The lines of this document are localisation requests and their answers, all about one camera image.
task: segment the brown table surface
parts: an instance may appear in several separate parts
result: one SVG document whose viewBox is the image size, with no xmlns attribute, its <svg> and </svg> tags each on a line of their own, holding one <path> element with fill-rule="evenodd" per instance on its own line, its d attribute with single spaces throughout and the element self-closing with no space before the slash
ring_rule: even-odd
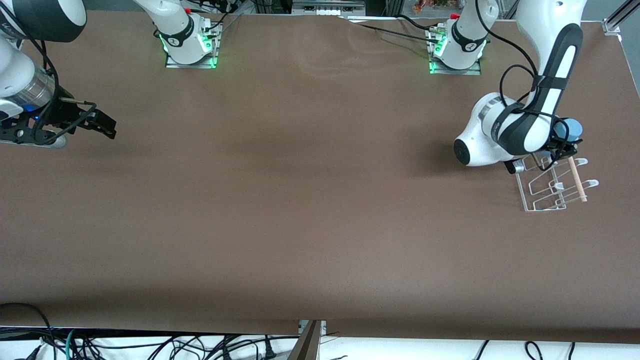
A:
<svg viewBox="0 0 640 360">
<path fill-rule="evenodd" d="M 217 69 L 177 70 L 146 14 L 90 12 L 49 54 L 118 135 L 1 146 L 0 300 L 57 326 L 274 333 L 322 318 L 343 336 L 639 341 L 640 101 L 618 39 L 583 28 L 558 114 L 583 123 L 581 174 L 601 185 L 532 214 L 503 165 L 452 151 L 474 103 L 525 63 L 506 44 L 482 76 L 441 76 L 421 42 L 247 16 Z M 515 23 L 494 30 L 532 52 Z M 515 70 L 507 93 L 530 83 Z"/>
</svg>

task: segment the white floor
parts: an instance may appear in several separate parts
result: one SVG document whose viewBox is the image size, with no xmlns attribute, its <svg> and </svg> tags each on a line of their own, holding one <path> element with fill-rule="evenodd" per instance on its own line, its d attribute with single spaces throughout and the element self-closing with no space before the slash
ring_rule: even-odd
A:
<svg viewBox="0 0 640 360">
<path fill-rule="evenodd" d="M 244 336 L 241 339 L 262 339 L 263 336 Z M 110 338 L 98 339 L 96 345 L 128 346 L 162 343 L 168 338 Z M 201 338 L 206 348 L 211 348 L 222 339 L 221 336 Z M 296 340 L 274 340 L 271 342 L 277 354 L 283 358 Z M 482 341 L 478 340 L 408 340 L 408 339 L 372 339 L 372 338 L 334 338 L 323 337 L 319 360 L 336 360 L 346 356 L 345 360 L 474 360 Z M 24 359 L 40 344 L 39 341 L 0 341 L 0 360 Z M 569 343 L 539 342 L 544 360 L 565 360 L 569 352 Z M 127 350 L 102 349 L 106 360 L 146 360 L 156 347 L 134 348 Z M 167 346 L 156 360 L 169 359 L 172 347 Z M 202 357 L 202 352 L 194 350 Z M 254 360 L 256 348 L 249 345 L 231 352 L 233 360 Z M 264 356 L 264 343 L 259 344 L 260 356 Z M 58 359 L 65 355 L 58 351 Z M 37 360 L 53 359 L 52 348 L 45 345 Z M 638 360 L 640 345 L 616 345 L 578 343 L 573 360 Z M 179 352 L 175 360 L 198 360 L 195 354 Z M 490 341 L 481 360 L 530 360 L 524 351 L 523 341 Z"/>
</svg>

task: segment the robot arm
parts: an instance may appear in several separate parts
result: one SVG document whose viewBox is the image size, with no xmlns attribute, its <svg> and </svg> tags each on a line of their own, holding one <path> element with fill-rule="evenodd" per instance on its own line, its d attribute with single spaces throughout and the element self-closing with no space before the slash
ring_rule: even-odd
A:
<svg viewBox="0 0 640 360">
<path fill-rule="evenodd" d="M 469 1 L 458 19 L 444 23 L 446 39 L 434 55 L 452 69 L 468 69 L 482 55 L 486 45 L 487 32 L 477 16 L 479 12 L 484 25 L 491 29 L 498 19 L 498 4 L 495 0 Z"/>
<path fill-rule="evenodd" d="M 35 40 L 73 41 L 85 23 L 82 0 L 0 0 L 2 36 L 29 39 L 36 47 Z M 0 142 L 59 148 L 76 127 L 114 138 L 115 121 L 94 104 L 74 100 L 51 71 L 0 38 Z M 86 111 L 78 104 L 93 106 Z M 44 130 L 45 125 L 62 130 Z"/>
<path fill-rule="evenodd" d="M 500 93 L 476 103 L 454 143 L 463 164 L 489 165 L 540 150 L 550 151 L 558 160 L 577 152 L 579 140 L 569 142 L 567 132 L 564 139 L 557 135 L 555 112 L 582 45 L 580 18 L 585 4 L 586 0 L 520 1 L 518 28 L 534 46 L 540 69 L 525 104 L 508 97 L 503 103 Z"/>
<path fill-rule="evenodd" d="M 209 54 L 215 26 L 196 13 L 187 14 L 180 0 L 133 0 L 156 25 L 165 51 L 180 64 L 192 64 Z"/>
<path fill-rule="evenodd" d="M 212 51 L 211 21 L 187 13 L 179 0 L 134 0 L 158 28 L 165 51 L 180 64 L 200 61 Z M 14 40 L 70 42 L 86 24 L 82 0 L 0 0 L 0 35 Z M 83 110 L 78 105 L 92 106 Z M 57 73 L 35 64 L 0 38 L 0 142 L 60 148 L 76 127 L 114 138 L 116 122 L 95 104 L 73 99 Z M 43 129 L 50 125 L 62 129 Z"/>
</svg>

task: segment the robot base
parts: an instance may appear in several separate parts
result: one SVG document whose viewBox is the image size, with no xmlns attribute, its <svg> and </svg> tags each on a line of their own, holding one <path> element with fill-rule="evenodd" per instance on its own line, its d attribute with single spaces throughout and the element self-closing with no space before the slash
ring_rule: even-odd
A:
<svg viewBox="0 0 640 360">
<path fill-rule="evenodd" d="M 438 28 L 444 27 L 444 24 L 438 24 Z M 441 33 L 432 33 L 429 30 L 425 30 L 424 34 L 428 39 L 436 39 L 440 41 L 442 39 Z M 438 44 L 434 44 L 431 42 L 427 42 L 427 52 L 429 53 L 429 73 L 430 74 L 447 74 L 447 75 L 480 75 L 480 61 L 476 60 L 476 62 L 471 65 L 470 68 L 464 70 L 456 70 L 452 69 L 442 62 L 437 56 L 433 53 L 436 51 Z"/>
<path fill-rule="evenodd" d="M 212 51 L 209 54 L 206 54 L 200 61 L 185 65 L 175 62 L 171 56 L 167 54 L 164 67 L 168 69 L 215 69 L 218 66 L 218 53 L 220 52 L 222 29 L 223 24 L 219 24 L 211 30 L 210 36 L 212 36 L 212 38 L 205 44 L 211 44 Z"/>
</svg>

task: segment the metal rack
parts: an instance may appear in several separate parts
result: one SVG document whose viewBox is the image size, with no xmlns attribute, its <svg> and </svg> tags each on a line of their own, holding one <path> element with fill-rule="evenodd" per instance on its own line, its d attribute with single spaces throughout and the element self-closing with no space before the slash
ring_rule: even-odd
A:
<svg viewBox="0 0 640 360">
<path fill-rule="evenodd" d="M 522 205 L 528 212 L 562 210 L 572 202 L 586 202 L 587 195 L 584 195 L 584 190 L 600 184 L 596 179 L 580 181 L 577 176 L 577 168 L 589 163 L 585 158 L 571 157 L 561 160 L 543 172 L 538 172 L 538 165 L 546 168 L 551 161 L 548 156 L 539 158 L 531 154 L 522 160 L 524 171 L 516 174 L 516 179 Z"/>
</svg>

